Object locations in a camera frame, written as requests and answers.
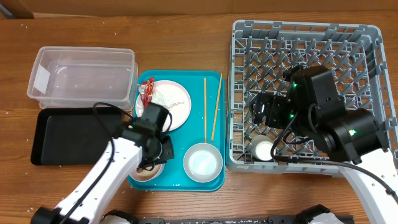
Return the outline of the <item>white napkin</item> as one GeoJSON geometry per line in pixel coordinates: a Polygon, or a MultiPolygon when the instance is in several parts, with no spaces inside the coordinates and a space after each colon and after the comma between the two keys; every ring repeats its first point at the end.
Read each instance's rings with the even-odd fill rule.
{"type": "Polygon", "coordinates": [[[172,95],[165,95],[160,92],[155,92],[152,95],[152,103],[163,106],[164,108],[170,110],[174,106],[184,104],[185,102],[179,98],[175,98],[172,95]]]}

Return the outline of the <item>white paper cup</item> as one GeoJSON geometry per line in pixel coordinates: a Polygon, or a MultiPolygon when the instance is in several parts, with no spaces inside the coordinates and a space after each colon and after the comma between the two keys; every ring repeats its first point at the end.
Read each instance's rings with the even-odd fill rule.
{"type": "Polygon", "coordinates": [[[249,152],[260,161],[270,161],[273,140],[265,135],[257,135],[251,141],[252,148],[249,152]]]}

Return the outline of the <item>pink bowl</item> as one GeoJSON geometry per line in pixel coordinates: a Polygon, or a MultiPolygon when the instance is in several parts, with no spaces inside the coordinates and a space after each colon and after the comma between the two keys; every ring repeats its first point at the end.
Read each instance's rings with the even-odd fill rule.
{"type": "Polygon", "coordinates": [[[164,166],[164,164],[156,165],[151,171],[138,168],[132,171],[129,176],[135,181],[147,182],[158,177],[162,173],[164,166]]]}

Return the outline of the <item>red snack wrapper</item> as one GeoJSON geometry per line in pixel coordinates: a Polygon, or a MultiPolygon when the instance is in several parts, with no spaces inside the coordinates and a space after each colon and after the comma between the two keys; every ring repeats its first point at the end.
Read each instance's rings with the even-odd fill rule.
{"type": "Polygon", "coordinates": [[[152,101],[154,84],[154,77],[150,77],[139,85],[139,96],[142,101],[143,107],[146,107],[148,103],[152,101]]]}

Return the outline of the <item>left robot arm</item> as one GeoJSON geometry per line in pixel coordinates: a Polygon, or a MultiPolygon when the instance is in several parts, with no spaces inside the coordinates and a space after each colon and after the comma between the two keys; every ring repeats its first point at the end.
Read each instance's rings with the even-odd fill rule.
{"type": "Polygon", "coordinates": [[[165,107],[148,103],[140,117],[107,131],[106,149],[78,187],[54,209],[38,208],[31,223],[138,223],[129,213],[105,210],[130,173],[174,158],[169,130],[163,128],[171,118],[165,107]]]}

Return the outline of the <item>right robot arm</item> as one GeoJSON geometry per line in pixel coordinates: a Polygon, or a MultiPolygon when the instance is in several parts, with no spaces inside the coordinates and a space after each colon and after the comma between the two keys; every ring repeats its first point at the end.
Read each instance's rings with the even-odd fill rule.
{"type": "Polygon", "coordinates": [[[347,110],[332,71],[298,65],[283,73],[285,96],[258,93],[249,104],[252,121],[281,129],[270,155],[287,163],[316,164],[316,159],[279,156],[278,143],[290,133],[312,140],[327,154],[321,164],[338,166],[358,196],[371,223],[397,223],[397,170],[382,124],[368,110],[347,110]]]}

